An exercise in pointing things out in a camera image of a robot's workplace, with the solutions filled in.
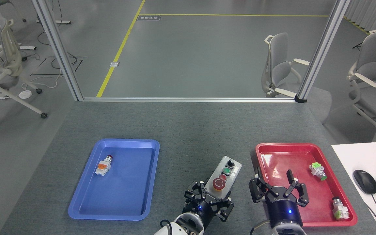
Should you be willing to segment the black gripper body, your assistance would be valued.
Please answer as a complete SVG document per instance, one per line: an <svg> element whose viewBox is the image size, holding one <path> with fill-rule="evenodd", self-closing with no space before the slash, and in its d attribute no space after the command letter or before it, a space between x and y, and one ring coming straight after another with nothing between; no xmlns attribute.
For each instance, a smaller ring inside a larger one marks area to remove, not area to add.
<svg viewBox="0 0 376 235"><path fill-rule="evenodd" d="M212 196L184 196L184 224L208 226L220 214L220 199Z"/></svg>
<svg viewBox="0 0 376 235"><path fill-rule="evenodd" d="M303 225L298 210L297 198L293 194L287 198L283 194L277 197L268 194L265 196L265 203L269 213L271 228L284 223Z"/></svg>

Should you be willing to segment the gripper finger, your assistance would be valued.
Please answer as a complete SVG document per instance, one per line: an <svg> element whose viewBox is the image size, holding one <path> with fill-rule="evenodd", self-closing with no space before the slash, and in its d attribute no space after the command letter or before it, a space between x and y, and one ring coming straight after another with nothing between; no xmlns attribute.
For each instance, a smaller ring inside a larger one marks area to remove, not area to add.
<svg viewBox="0 0 376 235"><path fill-rule="evenodd" d="M284 192L284 198L288 198L291 195L291 192L296 189L299 193L299 198L296 204L300 207L306 207L309 203L307 186L304 183L299 183L299 181L294 178L291 169L286 172L286 175L290 186Z"/></svg>
<svg viewBox="0 0 376 235"><path fill-rule="evenodd" d="M254 203L266 200L268 193L275 196L273 187L263 179L261 167L257 167L256 170L257 174L249 182L249 190Z"/></svg>
<svg viewBox="0 0 376 235"><path fill-rule="evenodd" d="M206 202L207 193L205 191L204 181L193 181L184 192L185 203L190 203L194 200L199 200L200 202Z"/></svg>
<svg viewBox="0 0 376 235"><path fill-rule="evenodd" d="M234 203L230 197L212 199L212 214L219 217L219 219L224 223L227 221L227 218L233 208Z"/></svg>

